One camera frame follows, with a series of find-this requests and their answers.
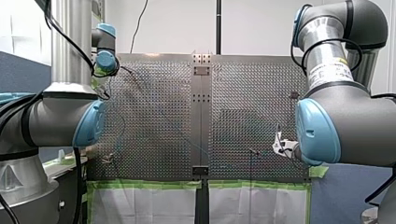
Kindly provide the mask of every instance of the pegboard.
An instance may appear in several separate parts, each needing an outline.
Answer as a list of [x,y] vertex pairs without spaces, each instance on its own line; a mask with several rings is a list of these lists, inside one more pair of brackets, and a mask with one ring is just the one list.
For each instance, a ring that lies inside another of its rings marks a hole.
[[190,58],[120,56],[89,179],[191,179]]
[[[131,73],[121,69],[107,83],[106,127],[89,179],[191,180],[204,157],[209,179],[308,177],[272,150],[277,123],[282,138],[296,138],[290,94],[306,91],[289,57],[212,55],[202,78],[193,55],[121,54],[120,62]],[[262,155],[251,157],[250,149]]]
[[[306,80],[289,57],[213,56],[209,178],[300,182],[308,172],[272,149],[276,125],[296,139],[292,92]],[[251,149],[261,155],[253,155]]]

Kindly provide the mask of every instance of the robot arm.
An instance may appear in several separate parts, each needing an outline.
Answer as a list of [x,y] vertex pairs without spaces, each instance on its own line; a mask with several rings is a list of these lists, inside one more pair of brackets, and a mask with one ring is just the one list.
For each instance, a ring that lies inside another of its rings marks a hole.
[[[52,1],[49,20],[56,20],[85,55],[97,47],[96,69],[114,74],[115,29],[99,24],[92,31],[91,6],[91,0]],[[36,96],[0,94],[0,195],[20,223],[58,222],[58,184],[48,181],[38,148],[90,146],[104,125],[105,107],[92,89],[91,64],[54,27],[51,73],[51,84]],[[0,220],[11,223],[3,206]]]
[[[383,12],[366,0],[321,7],[304,7],[296,18],[293,45],[306,51],[309,92],[296,108],[301,160],[312,165],[352,163],[392,166],[396,132],[394,99],[372,99],[367,90],[378,50],[386,45],[388,25]],[[363,51],[362,64],[352,75],[341,41],[349,39]]]

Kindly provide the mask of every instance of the vertical metal bar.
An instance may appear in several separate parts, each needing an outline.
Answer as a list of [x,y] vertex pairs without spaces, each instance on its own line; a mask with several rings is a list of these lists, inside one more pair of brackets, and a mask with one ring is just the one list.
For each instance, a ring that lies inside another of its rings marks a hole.
[[201,165],[201,77],[194,74],[194,66],[201,64],[201,54],[192,55],[191,67],[191,165]]
[[221,54],[221,0],[217,0],[216,7],[216,54]]
[[205,153],[201,153],[201,165],[208,165],[209,163],[209,129],[211,120],[211,83],[212,83],[212,67],[210,65],[211,55],[202,55],[202,65],[209,68],[208,76],[201,76],[201,146]]

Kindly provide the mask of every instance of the blue cover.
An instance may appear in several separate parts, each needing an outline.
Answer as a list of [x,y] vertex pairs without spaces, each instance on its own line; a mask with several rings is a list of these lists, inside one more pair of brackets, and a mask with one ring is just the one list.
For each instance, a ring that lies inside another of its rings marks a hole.
[[116,28],[114,26],[107,24],[107,23],[99,23],[96,26],[96,29],[105,31],[106,33],[116,37]]
[[297,104],[296,126],[305,162],[320,165],[320,161],[340,161],[341,145],[338,133],[330,116],[318,102],[303,99]]
[[95,144],[105,125],[105,105],[94,101],[82,116],[73,138],[73,147],[87,147]]

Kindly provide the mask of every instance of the black cable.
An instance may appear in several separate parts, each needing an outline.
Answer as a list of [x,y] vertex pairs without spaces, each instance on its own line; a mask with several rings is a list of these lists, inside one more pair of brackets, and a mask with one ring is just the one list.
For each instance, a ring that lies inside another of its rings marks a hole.
[[77,202],[76,210],[73,218],[73,224],[78,224],[79,214],[81,212],[82,203],[82,165],[81,165],[81,155],[79,154],[79,148],[73,147],[75,158],[76,158],[76,168],[77,168]]
[[312,7],[312,5],[310,5],[310,4],[305,4],[305,5],[303,5],[303,7],[300,9],[300,12],[299,12],[299,14],[298,14],[298,16],[297,16],[297,23],[295,24],[295,28],[294,28],[294,32],[293,32],[293,37],[292,37],[291,44],[290,44],[290,56],[291,56],[291,59],[293,60],[293,62],[294,62],[295,64],[297,64],[297,66],[299,66],[299,67],[301,67],[301,68],[303,68],[303,67],[297,62],[296,58],[294,57],[293,46],[294,46],[294,42],[297,41],[297,35],[298,35],[299,30],[300,30],[300,21],[301,21],[301,17],[303,16],[304,10],[305,10],[306,8],[308,8],[308,7]]
[[389,98],[395,98],[396,99],[396,93],[382,93],[382,94],[374,95],[371,98],[372,99],[378,99],[378,98],[384,98],[384,97],[389,97]]
[[17,106],[26,104],[27,102],[29,102],[35,95],[26,95],[26,96],[22,96],[21,98],[18,98],[16,100],[13,100],[11,102],[9,102],[6,105],[3,105],[0,109],[0,118],[3,117],[10,109],[15,108]]
[[145,6],[143,7],[142,12],[140,13],[139,16],[139,20],[137,20],[137,26],[136,26],[136,30],[134,31],[134,36],[132,37],[132,44],[131,44],[131,50],[129,51],[129,53],[132,53],[132,50],[134,49],[134,38],[137,35],[137,32],[139,31],[139,27],[140,27],[140,20],[142,20],[143,14],[146,11],[146,8],[148,6],[149,0],[146,0]]
[[48,13],[50,12],[49,11],[49,7],[50,7],[50,0],[49,1],[46,1],[46,5],[44,6],[44,20],[46,21],[46,24],[47,24],[47,26],[49,27],[49,29],[50,30],[52,30],[51,28],[50,28],[50,24],[49,24],[49,20],[48,20]]
[[387,181],[385,181],[378,189],[376,189],[372,194],[370,194],[365,200],[365,203],[370,205],[378,206],[377,203],[371,203],[371,200],[376,198],[385,189],[387,189],[396,180],[396,174],[393,174]]
[[50,25],[55,28],[55,30],[61,35],[63,36],[67,42],[69,42],[70,45],[72,45],[77,51],[78,54],[82,57],[82,59],[84,59],[84,61],[88,64],[88,66],[91,69],[91,72],[94,72],[94,67],[93,64],[91,62],[91,59],[84,53],[84,51],[69,37],[67,36],[62,30],[61,28],[52,20],[52,14],[50,13],[50,0],[46,0],[46,8],[44,11],[44,15],[46,17],[46,21],[49,21]]
[[317,47],[317,46],[319,46],[319,45],[322,45],[322,44],[325,44],[325,43],[330,42],[330,41],[346,42],[346,43],[352,45],[353,47],[355,47],[355,50],[358,51],[358,53],[359,53],[359,60],[358,60],[358,62],[350,69],[351,72],[353,72],[355,69],[357,69],[357,68],[361,65],[361,61],[362,61],[362,59],[363,59],[363,51],[361,50],[361,47],[360,47],[357,43],[355,43],[355,42],[352,41],[352,40],[345,39],[345,38],[329,38],[329,39],[320,40],[319,42],[313,44],[311,47],[309,47],[309,48],[305,51],[305,53],[304,53],[304,55],[303,55],[303,58],[302,58],[302,60],[301,60],[301,64],[297,64],[297,65],[299,65],[299,66],[302,67],[305,76],[306,76],[306,67],[304,66],[304,64],[305,64],[305,60],[306,60],[306,57],[308,56],[309,52],[311,52],[312,49],[314,49],[315,47]]
[[6,200],[4,200],[4,198],[3,198],[3,196],[1,194],[0,194],[0,204],[3,205],[4,209],[6,210],[6,212],[9,215],[9,217],[11,218],[12,223],[20,224],[20,222],[18,221],[18,218],[15,215],[14,211],[12,211],[12,209],[9,207],[8,203],[6,202]]
[[0,123],[0,136],[1,133],[3,132],[3,130],[5,129],[7,123],[18,113],[20,112],[22,109],[31,106],[32,104],[34,104],[35,102],[37,102],[40,97],[42,96],[42,91],[39,92],[38,94],[36,94],[34,97],[32,97],[28,103],[26,103],[25,105],[22,105],[21,107],[19,107],[18,109],[15,109],[14,111],[10,112],[9,114],[7,114],[7,116],[1,121]]

